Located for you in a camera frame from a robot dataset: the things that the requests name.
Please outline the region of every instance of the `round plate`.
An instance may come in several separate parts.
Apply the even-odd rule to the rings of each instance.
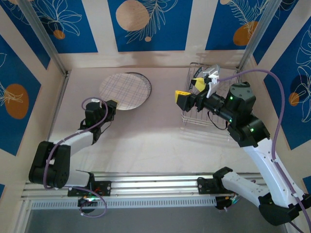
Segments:
[[[149,80],[139,73],[114,74],[105,78],[99,88],[103,100],[116,100],[117,109],[130,110],[142,105],[151,94]]]

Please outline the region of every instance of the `gray floor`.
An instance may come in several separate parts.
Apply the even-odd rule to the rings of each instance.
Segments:
[[[215,207],[109,209],[102,218],[78,210],[34,210],[27,233],[284,233],[246,200],[228,212]]]

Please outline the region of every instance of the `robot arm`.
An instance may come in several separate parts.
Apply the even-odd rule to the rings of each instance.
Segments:
[[[311,196],[304,194],[293,182],[278,156],[276,156],[278,164],[296,190],[295,197],[292,196],[292,192],[277,169],[275,160],[271,156],[270,134],[263,122],[252,114],[256,97],[253,95],[249,83],[231,85],[226,98],[215,93],[209,95],[209,87],[206,82],[206,87],[201,88],[201,92],[197,95],[176,91],[175,101],[183,111],[189,111],[194,106],[197,107],[198,112],[207,108],[213,114],[228,121],[230,136],[251,156],[266,181],[268,189],[247,181],[227,167],[214,174],[217,187],[220,190],[225,189],[239,193],[251,201],[259,208],[263,217],[273,225],[290,222],[301,211],[295,197],[301,200],[305,208],[309,208]],[[204,182],[203,185],[208,190],[215,187],[210,185],[211,181]]]
[[[92,173],[83,171],[70,171],[70,157],[81,149],[96,143],[101,136],[101,127],[106,123],[114,120],[117,103],[113,100],[106,102],[108,113],[105,120],[89,132],[77,134],[75,137],[64,141],[57,147],[53,153],[47,173],[47,185],[54,188],[64,186],[90,187],[94,182]],[[77,133],[99,123],[106,114],[106,109],[100,102],[90,102],[86,105],[85,120],[80,124]],[[43,184],[44,169],[46,160],[57,142],[43,141],[39,144],[33,164],[29,172],[29,180],[33,183]]]

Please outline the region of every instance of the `wire rack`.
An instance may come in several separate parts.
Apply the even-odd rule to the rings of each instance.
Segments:
[[[198,94],[199,91],[196,90],[196,88],[192,87],[191,85],[191,79],[193,79],[195,73],[198,71],[198,69],[202,69],[205,70],[208,67],[210,67],[210,65],[207,64],[202,64],[202,63],[197,63],[197,62],[192,62],[190,63],[190,67],[189,67],[189,71],[188,71],[188,76],[187,76],[187,82],[186,82],[186,86],[185,86],[185,91],[187,92],[191,92],[194,94]],[[237,73],[238,69],[236,68],[226,68],[226,69],[222,69],[220,70],[220,78],[224,78],[227,77],[229,75],[233,75],[234,73]],[[229,87],[238,82],[240,80],[240,78],[235,78],[235,79],[231,79],[229,81],[225,81],[225,82],[221,82],[219,85],[219,88],[216,92],[217,95],[226,97]],[[220,131],[218,130],[213,124],[212,122],[209,120],[208,118],[208,110],[207,109],[203,109],[202,111],[200,111],[199,113],[196,111],[196,108],[192,108],[189,112],[183,111],[181,116],[182,116],[182,120],[184,125],[189,124],[196,124],[196,125],[200,125],[200,126],[204,126],[205,128],[207,128],[207,130],[212,130],[214,132],[224,132],[225,134],[227,134],[227,131]],[[209,113],[209,116],[211,118],[211,120],[219,127],[219,128],[225,128],[225,120],[221,119],[220,117],[218,117],[217,115],[213,115],[212,113]]]

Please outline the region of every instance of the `white table surface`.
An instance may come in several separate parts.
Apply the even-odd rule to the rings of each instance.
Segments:
[[[152,84],[139,108],[118,110],[111,127],[91,147],[71,158],[71,167],[106,172],[258,172],[253,161],[228,135],[197,130],[181,120],[175,90],[184,90],[187,68],[77,68],[69,83],[51,140],[74,133],[85,118],[81,102],[98,97],[102,80],[114,73],[138,72]],[[232,70],[221,72],[221,77]]]

